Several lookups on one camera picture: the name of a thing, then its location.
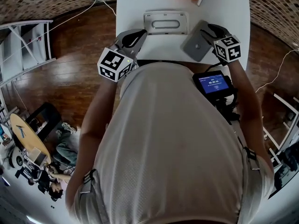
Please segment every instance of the white cable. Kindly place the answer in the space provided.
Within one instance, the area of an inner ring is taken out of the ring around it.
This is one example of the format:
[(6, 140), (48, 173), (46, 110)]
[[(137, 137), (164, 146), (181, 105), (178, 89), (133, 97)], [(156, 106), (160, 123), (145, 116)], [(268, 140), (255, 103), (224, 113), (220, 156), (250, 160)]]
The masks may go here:
[(114, 13), (114, 15), (116, 16), (116, 13), (115, 13), (115, 11), (113, 10), (113, 8), (112, 7), (110, 7), (104, 0), (101, 0), (103, 3), (105, 3), (111, 10), (112, 10), (112, 12)]
[(282, 63), (281, 63), (281, 65), (280, 65), (280, 67), (279, 67), (279, 70), (278, 70), (278, 73), (277, 73), (277, 76), (274, 78), (274, 80), (272, 80), (271, 82), (269, 82), (269, 83), (266, 83), (266, 84), (264, 84), (263, 86), (261, 86), (260, 88), (258, 88), (257, 90), (256, 90), (256, 93), (259, 91), (259, 89), (261, 89), (261, 88), (263, 88), (263, 87), (265, 87), (266, 85), (268, 85), (268, 84), (271, 84), (271, 83), (273, 83), (276, 79), (277, 79), (277, 77), (278, 77), (278, 75), (279, 75), (279, 72), (280, 72), (280, 69), (281, 69), (281, 66), (282, 66), (282, 64), (284, 63), (284, 60), (285, 60), (285, 58), (286, 58), (286, 56), (288, 55), (288, 54), (290, 54), (292, 51), (299, 51), (299, 49), (296, 49), (296, 50), (291, 50), (291, 51), (289, 51), (285, 56), (284, 56), (284, 58), (283, 58), (283, 60), (282, 60)]
[[(90, 8), (95, 4), (96, 1), (97, 1), (97, 0), (95, 0), (95, 1), (93, 2), (93, 4), (92, 4), (88, 9), (90, 9)], [(83, 12), (77, 14), (76, 16), (73, 16), (72, 18), (70, 18), (70, 19), (68, 19), (68, 20), (66, 20), (66, 21), (64, 21), (64, 22), (62, 22), (62, 23), (60, 23), (59, 25), (57, 25), (56, 27), (50, 29), (49, 31), (45, 32), (45, 33), (42, 34), (42, 35), (47, 34), (48, 32), (54, 30), (55, 28), (59, 27), (60, 25), (62, 25), (62, 24), (64, 24), (64, 23), (66, 23), (67, 21), (69, 21), (69, 20), (71, 20), (71, 19), (73, 19), (73, 18), (75, 18), (75, 17), (81, 15), (82, 13), (86, 12), (88, 9), (86, 9), (86, 10), (84, 10)], [(34, 42), (35, 40), (37, 40), (37, 39), (38, 39), (39, 37), (41, 37), (42, 35), (40, 35), (40, 36), (38, 36), (37, 38), (33, 39), (31, 42), (27, 43), (26, 45), (29, 45), (30, 43)], [(5, 61), (7, 61), (7, 60), (8, 60), (9, 58), (11, 58), (15, 53), (17, 53), (19, 50), (22, 50), (24, 47), (26, 47), (26, 46), (23, 46), (23, 47), (21, 47), (20, 49), (18, 49), (16, 52), (14, 52), (14, 53), (11, 54), (8, 58), (6, 58), (2, 63), (4, 63)]]
[(16, 86), (14, 85), (14, 82), (12, 81), (11, 83), (13, 83), (13, 87), (14, 87), (15, 91), (17, 92), (17, 94), (18, 94), (18, 96), (19, 96), (19, 98), (20, 98), (21, 102), (22, 102), (22, 103), (23, 103), (23, 105), (25, 106), (25, 104), (24, 104), (24, 102), (23, 102), (22, 98), (21, 98), (21, 97), (20, 97), (20, 95), (19, 95), (19, 92), (18, 92), (18, 90), (17, 90)]

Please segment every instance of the brick ceiling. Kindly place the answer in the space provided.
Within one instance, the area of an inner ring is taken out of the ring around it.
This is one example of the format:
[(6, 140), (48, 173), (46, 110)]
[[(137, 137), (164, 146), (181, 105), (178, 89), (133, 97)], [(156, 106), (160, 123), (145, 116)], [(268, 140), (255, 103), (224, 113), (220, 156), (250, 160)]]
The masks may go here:
[[(93, 0), (0, 0), (0, 24), (53, 19)], [(295, 48), (299, 44), (299, 0), (250, 0), (251, 21)]]

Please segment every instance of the person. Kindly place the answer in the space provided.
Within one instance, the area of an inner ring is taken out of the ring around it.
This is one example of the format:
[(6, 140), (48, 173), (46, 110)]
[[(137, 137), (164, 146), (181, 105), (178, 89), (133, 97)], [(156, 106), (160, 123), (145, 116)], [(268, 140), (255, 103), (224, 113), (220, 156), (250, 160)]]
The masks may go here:
[(36, 184), (36, 182), (33, 180), (33, 178), (28, 178), (27, 182), (30, 186), (33, 186), (34, 184)]
[(76, 132), (76, 129), (66, 122), (63, 122), (61, 126), (61, 128), (56, 130), (59, 140), (53, 157), (66, 166), (75, 166), (77, 162), (77, 152), (70, 148), (69, 143), (70, 136)]
[[(238, 89), (240, 128), (262, 179), (258, 202), (243, 206), (249, 213), (269, 197), (273, 166), (255, 91), (238, 61), (228, 68)], [(73, 218), (85, 224), (238, 223), (249, 164), (243, 164), (234, 129), (192, 76), (182, 65), (162, 62), (132, 71), (113, 117), (117, 84), (101, 81), (82, 123), (66, 190)]]
[(62, 197), (63, 191), (66, 190), (67, 184), (71, 178), (70, 175), (60, 172), (55, 165), (52, 164), (48, 166), (47, 173), (55, 178), (55, 181), (50, 184), (50, 187), (48, 189), (48, 194), (51, 196), (54, 202)]

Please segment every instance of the sneaker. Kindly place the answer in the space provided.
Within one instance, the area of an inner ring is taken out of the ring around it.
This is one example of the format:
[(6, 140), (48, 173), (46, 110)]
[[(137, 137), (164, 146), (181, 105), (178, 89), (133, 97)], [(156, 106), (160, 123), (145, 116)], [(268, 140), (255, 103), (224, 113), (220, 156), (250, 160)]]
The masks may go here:
[(73, 134), (77, 131), (74, 127), (72, 127), (70, 124), (68, 124), (66, 122), (63, 122), (61, 126), (62, 126), (63, 129), (71, 132), (71, 134)]
[(61, 132), (61, 130), (57, 129), (57, 130), (56, 130), (56, 134), (57, 134), (58, 138), (60, 138), (60, 137), (61, 137), (61, 135), (62, 135), (62, 132)]

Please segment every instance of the black round object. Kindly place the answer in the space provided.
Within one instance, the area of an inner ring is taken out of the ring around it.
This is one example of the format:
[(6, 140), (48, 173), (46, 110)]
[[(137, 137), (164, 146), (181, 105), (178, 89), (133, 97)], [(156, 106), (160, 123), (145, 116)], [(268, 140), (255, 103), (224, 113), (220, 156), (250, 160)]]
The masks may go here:
[(17, 156), (16, 161), (19, 166), (23, 166), (23, 159), (20, 156)]

